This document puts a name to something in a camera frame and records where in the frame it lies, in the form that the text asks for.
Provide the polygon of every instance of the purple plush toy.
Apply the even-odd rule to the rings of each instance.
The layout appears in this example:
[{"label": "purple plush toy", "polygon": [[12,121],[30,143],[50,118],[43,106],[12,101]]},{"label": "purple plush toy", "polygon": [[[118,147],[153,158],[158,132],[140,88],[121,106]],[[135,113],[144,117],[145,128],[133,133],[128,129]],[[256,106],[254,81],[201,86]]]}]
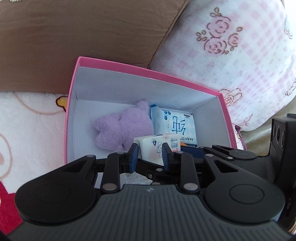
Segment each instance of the purple plush toy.
[{"label": "purple plush toy", "polygon": [[128,150],[135,137],[154,134],[146,100],[122,113],[114,113],[96,120],[95,128],[100,132],[96,145],[111,151]]}]

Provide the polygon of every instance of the open cardboard box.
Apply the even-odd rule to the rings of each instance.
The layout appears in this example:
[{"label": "open cardboard box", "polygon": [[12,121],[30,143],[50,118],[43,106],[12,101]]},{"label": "open cardboard box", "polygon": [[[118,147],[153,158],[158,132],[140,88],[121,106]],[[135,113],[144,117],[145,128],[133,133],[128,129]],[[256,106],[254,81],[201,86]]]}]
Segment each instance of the open cardboard box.
[{"label": "open cardboard box", "polygon": [[223,95],[206,87],[131,65],[79,57],[72,77],[65,123],[65,163],[111,151],[95,145],[99,117],[133,107],[142,99],[160,108],[193,114],[198,146],[237,148]]}]

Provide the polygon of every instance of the brown curved line print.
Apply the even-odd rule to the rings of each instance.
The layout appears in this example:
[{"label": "brown curved line print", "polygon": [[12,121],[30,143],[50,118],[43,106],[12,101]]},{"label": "brown curved line print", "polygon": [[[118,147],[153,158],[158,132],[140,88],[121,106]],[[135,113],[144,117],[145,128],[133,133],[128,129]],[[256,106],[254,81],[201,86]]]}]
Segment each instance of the brown curved line print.
[{"label": "brown curved line print", "polygon": [[34,110],[32,109],[31,107],[29,107],[27,104],[25,104],[23,102],[23,100],[16,94],[16,93],[13,93],[15,95],[15,97],[17,98],[17,100],[25,107],[27,108],[28,110],[38,114],[38,115],[55,115],[55,114],[59,114],[59,113],[64,113],[63,110],[59,110],[57,112],[41,112],[41,111],[37,111],[37,110]]},{"label": "brown curved line print", "polygon": [[10,173],[11,171],[11,167],[12,167],[12,153],[11,153],[11,148],[10,148],[10,145],[8,143],[8,141],[6,140],[5,136],[3,136],[1,133],[0,133],[0,137],[5,141],[7,147],[8,147],[8,151],[9,151],[9,155],[10,155],[10,162],[9,162],[9,168],[7,170],[7,172],[1,176],[0,178],[5,178],[7,177],[7,175]]}]

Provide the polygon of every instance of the white tissue package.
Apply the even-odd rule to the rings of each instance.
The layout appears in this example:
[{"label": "white tissue package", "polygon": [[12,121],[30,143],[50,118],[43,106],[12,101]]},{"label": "white tissue package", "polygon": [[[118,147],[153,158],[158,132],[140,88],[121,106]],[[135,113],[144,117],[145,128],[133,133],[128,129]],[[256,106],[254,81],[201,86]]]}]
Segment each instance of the white tissue package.
[{"label": "white tissue package", "polygon": [[136,137],[134,143],[139,146],[139,158],[163,166],[162,144],[168,143],[172,151],[180,151],[179,134],[163,134]]},{"label": "white tissue package", "polygon": [[176,133],[186,144],[197,145],[193,115],[185,111],[161,109],[151,106],[151,119],[154,134]]}]

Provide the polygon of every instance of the white logo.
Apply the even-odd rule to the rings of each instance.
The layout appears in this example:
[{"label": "white logo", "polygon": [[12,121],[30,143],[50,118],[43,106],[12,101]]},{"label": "white logo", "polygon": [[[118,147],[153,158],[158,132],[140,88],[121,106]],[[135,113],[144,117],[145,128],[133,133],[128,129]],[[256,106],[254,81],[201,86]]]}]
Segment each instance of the white logo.
[{"label": "white logo", "polygon": [[146,189],[146,191],[151,193],[151,192],[154,191],[154,189],[153,188],[148,188],[148,189]]}]

